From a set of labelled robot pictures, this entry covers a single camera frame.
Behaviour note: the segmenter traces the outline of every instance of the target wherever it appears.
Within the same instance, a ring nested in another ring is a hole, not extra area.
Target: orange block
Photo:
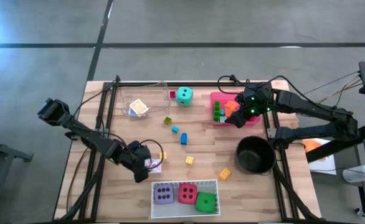
[[[234,112],[239,107],[239,104],[235,101],[229,100],[227,101],[224,107],[225,107],[225,116],[229,118],[232,112]]]
[[[312,140],[312,139],[303,140],[303,144],[305,145],[306,152],[310,152],[313,149],[316,149],[317,147],[322,146],[321,143],[319,143],[318,141]]]

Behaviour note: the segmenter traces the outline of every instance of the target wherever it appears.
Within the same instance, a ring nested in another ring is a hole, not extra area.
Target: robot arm
[[[358,135],[357,121],[352,117],[352,112],[304,100],[295,93],[276,90],[270,85],[245,88],[235,97],[235,100],[239,103],[240,108],[233,112],[225,122],[234,124],[238,128],[241,128],[251,117],[271,110],[281,113],[300,113],[330,121],[329,124],[309,128],[269,129],[268,136],[274,139],[273,144],[277,149],[287,149],[289,144],[296,139],[331,136],[347,141]]]

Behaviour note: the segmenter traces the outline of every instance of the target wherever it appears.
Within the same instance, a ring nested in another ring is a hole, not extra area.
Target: pink container
[[[235,101],[235,97],[236,96],[237,96],[236,94],[225,94],[225,93],[222,93],[222,92],[212,92],[210,94],[210,104],[211,104],[211,107],[212,107],[212,111],[211,111],[212,118],[213,118],[214,102],[215,101],[220,101],[220,109],[224,109],[225,110],[225,108],[224,108],[225,104],[229,100]],[[257,124],[260,120],[261,119],[260,119],[259,116],[253,117],[250,120],[246,121],[245,126],[253,126],[253,125]],[[213,119],[212,119],[212,123],[213,123],[214,126],[228,126],[228,125],[233,125],[233,124],[228,124],[228,123],[215,122],[215,121],[213,121]]]

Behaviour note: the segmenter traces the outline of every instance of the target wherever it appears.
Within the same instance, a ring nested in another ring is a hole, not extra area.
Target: gray floor
[[[96,42],[107,0],[0,1],[0,43]],[[104,42],[365,42],[365,0],[115,0]],[[37,110],[59,98],[74,110],[94,49],[0,49],[0,141],[33,152],[16,161],[0,201],[0,223],[52,218],[70,141]],[[288,77],[305,91],[358,70],[365,48],[102,49],[94,80],[215,80]],[[348,80],[309,94],[318,100]],[[365,124],[365,97],[340,106]],[[332,105],[336,97],[328,100]],[[322,122],[299,117],[300,126]],[[360,148],[365,163],[363,149]],[[365,223],[358,190],[315,181],[324,218]]]

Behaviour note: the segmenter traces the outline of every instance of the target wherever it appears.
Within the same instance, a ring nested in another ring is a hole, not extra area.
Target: pink die
[[[194,205],[196,203],[197,187],[194,184],[180,184],[178,202]]]

